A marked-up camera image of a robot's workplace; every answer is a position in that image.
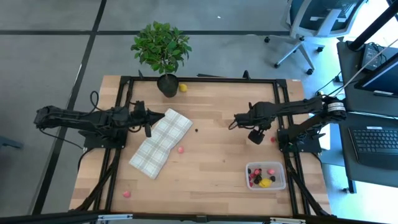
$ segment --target yellow toy lemon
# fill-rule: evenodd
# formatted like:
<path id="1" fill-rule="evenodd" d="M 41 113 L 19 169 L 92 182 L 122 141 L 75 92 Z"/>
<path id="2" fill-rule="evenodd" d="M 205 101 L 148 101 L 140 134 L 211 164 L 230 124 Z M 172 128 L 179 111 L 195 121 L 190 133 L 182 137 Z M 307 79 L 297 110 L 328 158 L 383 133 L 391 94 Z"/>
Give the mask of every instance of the yellow toy lemon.
<path id="1" fill-rule="evenodd" d="M 186 84 L 180 84 L 180 91 L 181 92 L 186 92 L 188 90 L 188 87 Z"/>
<path id="2" fill-rule="evenodd" d="M 270 180 L 270 179 L 262 179 L 262 180 L 259 182 L 259 186 L 262 187 L 262 188 L 270 187 L 271 184 L 272 184 L 272 180 Z"/>

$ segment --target checkered cloth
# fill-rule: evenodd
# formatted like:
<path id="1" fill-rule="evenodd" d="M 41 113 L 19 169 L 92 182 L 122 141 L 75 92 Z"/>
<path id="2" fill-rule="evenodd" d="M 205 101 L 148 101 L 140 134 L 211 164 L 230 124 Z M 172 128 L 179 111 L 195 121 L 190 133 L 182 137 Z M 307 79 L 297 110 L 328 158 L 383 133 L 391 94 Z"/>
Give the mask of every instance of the checkered cloth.
<path id="1" fill-rule="evenodd" d="M 189 130 L 192 121 L 172 109 L 157 122 L 152 137 L 145 139 L 130 159 L 130 165 L 141 170 L 151 179 L 156 179 L 169 156 L 170 150 Z"/>

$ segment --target clear plastic box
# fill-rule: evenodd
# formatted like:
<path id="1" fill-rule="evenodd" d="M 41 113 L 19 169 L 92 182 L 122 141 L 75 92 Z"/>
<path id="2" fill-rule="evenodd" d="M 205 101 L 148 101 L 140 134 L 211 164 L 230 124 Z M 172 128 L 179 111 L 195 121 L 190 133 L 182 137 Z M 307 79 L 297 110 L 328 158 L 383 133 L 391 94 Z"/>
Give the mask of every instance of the clear plastic box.
<path id="1" fill-rule="evenodd" d="M 273 175 L 275 177 L 275 182 L 273 182 L 270 187 L 262 188 L 257 184 L 253 184 L 253 187 L 250 187 L 248 169 L 251 169 L 251 171 L 254 172 L 255 169 L 260 168 L 262 170 L 261 177 L 263 179 L 269 179 L 269 177 L 272 176 L 267 173 L 268 169 L 273 169 L 275 171 L 275 174 Z M 286 188 L 284 167 L 280 162 L 249 162 L 246 164 L 245 173 L 246 184 L 250 190 L 283 190 Z"/>

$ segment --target wooden tabletop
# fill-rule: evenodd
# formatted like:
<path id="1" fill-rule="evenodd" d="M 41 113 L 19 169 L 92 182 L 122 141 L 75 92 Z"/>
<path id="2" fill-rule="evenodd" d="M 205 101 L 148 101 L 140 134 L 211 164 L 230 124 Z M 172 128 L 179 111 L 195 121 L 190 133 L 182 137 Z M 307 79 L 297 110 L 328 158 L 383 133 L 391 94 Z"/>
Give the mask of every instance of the wooden tabletop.
<path id="1" fill-rule="evenodd" d="M 100 91 L 99 108 L 114 106 L 119 76 L 105 76 Z M 272 85 L 263 83 L 188 82 L 186 93 L 166 98 L 156 82 L 136 81 L 132 101 L 145 101 L 146 108 L 164 113 L 172 108 L 193 121 L 192 127 L 170 152 L 169 158 L 155 180 L 129 165 L 145 133 L 129 133 L 122 150 L 111 210 L 130 213 L 173 213 L 207 215 L 280 215 L 292 214 L 288 186 L 284 190 L 255 192 L 245 183 L 248 162 L 277 161 L 284 166 L 277 143 L 270 138 L 279 127 L 277 120 L 260 145 L 248 139 L 249 130 L 227 129 L 235 113 L 248 111 L 248 103 L 275 102 Z M 291 101 L 303 99 L 302 83 L 287 80 Z M 294 116 L 301 123 L 307 115 Z M 179 154 L 177 147 L 184 146 Z M 98 182 L 104 149 L 89 152 L 82 160 L 70 208 L 76 208 Z M 319 161 L 311 154 L 301 153 L 305 183 L 317 202 L 330 212 L 328 196 Z M 104 187 L 101 208 L 108 186 Z M 303 213 L 299 188 L 297 202 Z M 124 198 L 123 192 L 131 192 Z"/>

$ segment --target white cable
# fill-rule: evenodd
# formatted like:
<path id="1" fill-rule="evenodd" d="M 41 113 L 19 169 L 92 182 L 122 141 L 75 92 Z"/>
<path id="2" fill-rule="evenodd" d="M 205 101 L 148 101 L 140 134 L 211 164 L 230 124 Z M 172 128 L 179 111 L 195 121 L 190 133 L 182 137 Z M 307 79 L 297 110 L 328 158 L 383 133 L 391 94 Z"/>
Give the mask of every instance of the white cable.
<path id="1" fill-rule="evenodd" d="M 355 73 L 355 75 L 354 75 L 350 80 L 348 80 L 348 82 L 347 82 L 345 85 L 343 85 L 343 87 L 341 88 L 341 90 L 337 91 L 337 93 L 335 94 L 335 96 L 337 96 L 337 95 L 339 94 L 339 92 L 343 91 L 343 90 L 348 86 L 348 84 L 349 84 L 351 81 L 353 81 L 354 78 L 355 78 L 357 75 L 359 75 L 359 74 L 362 72 L 362 70 L 364 70 L 364 69 L 366 68 L 366 66 L 368 66 L 375 58 L 377 58 L 380 54 L 382 54 L 385 50 L 387 50 L 391 45 L 393 45 L 393 44 L 394 44 L 395 42 L 397 42 L 397 41 L 398 41 L 398 39 L 396 39 L 395 41 L 393 41 L 393 43 L 391 43 L 390 45 L 388 45 L 385 49 L 383 49 L 382 51 L 380 51 L 380 52 L 379 52 L 377 55 L 375 55 L 370 61 L 368 61 L 361 69 L 358 70 L 357 73 Z"/>

